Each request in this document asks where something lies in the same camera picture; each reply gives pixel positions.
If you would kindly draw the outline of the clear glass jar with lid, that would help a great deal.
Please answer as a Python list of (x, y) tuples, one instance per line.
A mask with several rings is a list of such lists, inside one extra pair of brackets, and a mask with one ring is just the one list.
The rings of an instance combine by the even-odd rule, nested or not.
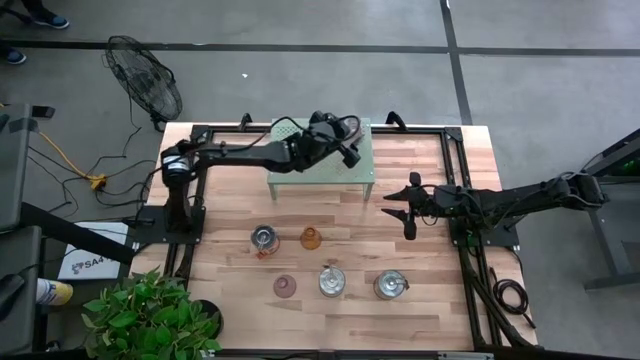
[(393, 300), (410, 288), (407, 278), (396, 270), (386, 270), (374, 280), (373, 290), (382, 300)]

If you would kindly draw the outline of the black diagonal beam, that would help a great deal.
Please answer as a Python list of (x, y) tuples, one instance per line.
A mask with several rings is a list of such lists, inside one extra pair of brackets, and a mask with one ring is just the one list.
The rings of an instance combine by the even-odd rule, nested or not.
[(121, 264), (130, 265), (135, 256), (135, 251), (128, 246), (114, 242), (103, 235), (26, 202), (21, 204), (20, 224), (38, 226), (45, 236)]

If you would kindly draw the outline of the black aluminium table frame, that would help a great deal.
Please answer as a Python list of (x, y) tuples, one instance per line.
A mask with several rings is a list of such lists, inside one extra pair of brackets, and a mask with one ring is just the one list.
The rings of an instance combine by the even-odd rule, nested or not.
[[(368, 201), (358, 185), (284, 185), (273, 200), (262, 169), (211, 169), (204, 237), (189, 288), (221, 308), (225, 354), (472, 348), (459, 255), (447, 222), (422, 226), (415, 240), (406, 240), (401, 223), (383, 212), (389, 208), (383, 196), (400, 190), (414, 171), (427, 183), (471, 180), (498, 189), (488, 130), (377, 125), (373, 132), (375, 184)], [(262, 224), (276, 230), (280, 247), (258, 259), (250, 237)], [(322, 235), (315, 250), (300, 243), (308, 226)], [(338, 297), (320, 292), (325, 265), (346, 275)], [(410, 285), (393, 300), (373, 290), (386, 270), (399, 271)], [(274, 280), (285, 274), (297, 283), (286, 299), (273, 291)]]

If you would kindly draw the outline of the person's leg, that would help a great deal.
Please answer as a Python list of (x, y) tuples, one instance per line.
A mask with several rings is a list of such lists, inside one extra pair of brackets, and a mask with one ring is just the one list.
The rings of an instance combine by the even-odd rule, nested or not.
[(47, 9), (42, 0), (21, 0), (25, 9), (35, 20), (45, 21), (55, 17), (55, 14)]

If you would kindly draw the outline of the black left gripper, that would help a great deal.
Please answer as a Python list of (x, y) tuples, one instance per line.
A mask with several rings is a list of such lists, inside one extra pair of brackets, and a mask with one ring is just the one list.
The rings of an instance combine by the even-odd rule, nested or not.
[(353, 136), (358, 131), (361, 119), (356, 115), (337, 117), (332, 113), (315, 111), (309, 119), (308, 127), (298, 141), (300, 154), (299, 169), (309, 169), (334, 152), (342, 156), (343, 164), (351, 169), (361, 159), (358, 148), (365, 136)]

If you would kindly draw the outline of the green perforated metal riser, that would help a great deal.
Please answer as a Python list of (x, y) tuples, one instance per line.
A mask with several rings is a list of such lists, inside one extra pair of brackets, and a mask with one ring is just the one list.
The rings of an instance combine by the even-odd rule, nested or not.
[(368, 201), (375, 184), (373, 140), (370, 119), (362, 118), (361, 122), (369, 125), (369, 133), (366, 141), (358, 148), (361, 159), (353, 168), (347, 168), (342, 162), (343, 156), (334, 152), (302, 173), (269, 172), (267, 184), (271, 198), (277, 199), (280, 185), (361, 185), (363, 200)]

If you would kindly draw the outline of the person's foot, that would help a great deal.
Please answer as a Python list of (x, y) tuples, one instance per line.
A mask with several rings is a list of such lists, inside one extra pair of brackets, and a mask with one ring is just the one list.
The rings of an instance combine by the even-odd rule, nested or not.
[(70, 25), (66, 18), (59, 15), (54, 15), (53, 17), (32, 16), (31, 19), (37, 25), (48, 26), (58, 30), (66, 29)]
[(27, 60), (27, 56), (14, 48), (0, 48), (0, 58), (11, 65), (20, 65)]

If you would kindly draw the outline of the black floor fan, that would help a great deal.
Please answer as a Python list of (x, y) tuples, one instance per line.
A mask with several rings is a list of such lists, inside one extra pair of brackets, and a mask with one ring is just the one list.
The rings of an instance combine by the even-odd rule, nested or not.
[(142, 43), (126, 35), (110, 36), (104, 52), (106, 66), (116, 80), (150, 117), (154, 129), (176, 120), (183, 102), (174, 72)]

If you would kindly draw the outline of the dark grey workstation panel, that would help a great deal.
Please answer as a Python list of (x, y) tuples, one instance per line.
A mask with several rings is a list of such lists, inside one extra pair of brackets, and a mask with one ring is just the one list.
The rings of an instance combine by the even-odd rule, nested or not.
[(30, 133), (54, 114), (50, 106), (0, 106), (0, 232), (19, 224)]
[(41, 229), (0, 234), (0, 357), (32, 348)]

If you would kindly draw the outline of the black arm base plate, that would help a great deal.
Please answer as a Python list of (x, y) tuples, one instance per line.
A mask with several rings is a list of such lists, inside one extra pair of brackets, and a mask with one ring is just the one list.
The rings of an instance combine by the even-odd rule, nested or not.
[(169, 206), (145, 206), (134, 225), (139, 243), (199, 243), (204, 228), (206, 208), (191, 206), (188, 210)]
[(522, 216), (507, 217), (494, 227), (477, 230), (463, 217), (448, 220), (451, 243), (454, 246), (517, 247), (519, 238), (516, 223)]

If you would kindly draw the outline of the grey metal bracket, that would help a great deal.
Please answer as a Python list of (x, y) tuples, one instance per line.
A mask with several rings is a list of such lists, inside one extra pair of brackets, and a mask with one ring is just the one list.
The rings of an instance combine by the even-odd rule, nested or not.
[(495, 360), (491, 353), (482, 352), (439, 352), (437, 360)]

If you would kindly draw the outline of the amber glass candlestick holder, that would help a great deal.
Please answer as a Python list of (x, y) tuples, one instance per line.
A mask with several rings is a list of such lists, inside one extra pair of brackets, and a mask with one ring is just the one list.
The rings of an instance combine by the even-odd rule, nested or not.
[(317, 228), (308, 226), (300, 235), (300, 243), (307, 250), (315, 250), (322, 243), (322, 235)]

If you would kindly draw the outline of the clear jar with red base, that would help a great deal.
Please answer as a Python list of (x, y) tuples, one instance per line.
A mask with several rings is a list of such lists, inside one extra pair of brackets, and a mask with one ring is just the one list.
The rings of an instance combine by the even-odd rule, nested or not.
[(280, 240), (276, 230), (266, 224), (259, 225), (253, 230), (250, 241), (256, 250), (256, 257), (258, 259), (276, 253), (280, 247)]

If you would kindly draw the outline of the green potted plant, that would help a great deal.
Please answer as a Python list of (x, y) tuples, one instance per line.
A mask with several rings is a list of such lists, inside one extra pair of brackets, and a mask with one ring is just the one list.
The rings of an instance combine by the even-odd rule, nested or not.
[(84, 309), (90, 360), (204, 360), (222, 349), (221, 312), (157, 270), (103, 289)]

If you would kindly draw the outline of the white yellow cylinder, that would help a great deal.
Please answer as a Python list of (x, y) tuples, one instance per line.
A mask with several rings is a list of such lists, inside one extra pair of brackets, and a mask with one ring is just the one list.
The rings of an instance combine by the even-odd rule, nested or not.
[(38, 278), (35, 301), (39, 305), (61, 306), (69, 302), (73, 292), (70, 284)]

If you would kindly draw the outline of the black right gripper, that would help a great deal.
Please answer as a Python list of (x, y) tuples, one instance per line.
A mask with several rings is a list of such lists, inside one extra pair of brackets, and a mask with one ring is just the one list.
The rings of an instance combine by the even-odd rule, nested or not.
[(397, 209), (383, 209), (384, 213), (400, 220), (404, 224), (404, 236), (406, 239), (415, 239), (417, 237), (416, 217), (419, 217), (426, 226), (434, 226), (438, 222), (434, 197), (425, 190), (426, 187), (435, 188), (435, 185), (423, 185), (419, 173), (410, 173), (409, 186), (406, 189), (383, 196), (384, 200), (408, 202), (408, 212)]

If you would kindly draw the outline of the white printed box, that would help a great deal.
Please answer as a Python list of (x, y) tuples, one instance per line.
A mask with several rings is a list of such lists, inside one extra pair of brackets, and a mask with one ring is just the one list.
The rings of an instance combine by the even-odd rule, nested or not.
[[(129, 235), (129, 227), (116, 222), (77, 222), (77, 225), (103, 235), (124, 245)], [(68, 245), (57, 279), (63, 281), (116, 279), (120, 264), (104, 256), (89, 253)]]

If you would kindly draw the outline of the black metal stand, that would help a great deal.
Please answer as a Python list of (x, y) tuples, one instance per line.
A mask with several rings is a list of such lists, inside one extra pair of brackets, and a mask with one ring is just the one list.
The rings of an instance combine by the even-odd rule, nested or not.
[(584, 283), (600, 290), (640, 285), (640, 265), (625, 246), (640, 246), (640, 128), (597, 153), (582, 171), (596, 178), (608, 202), (588, 212), (609, 274)]

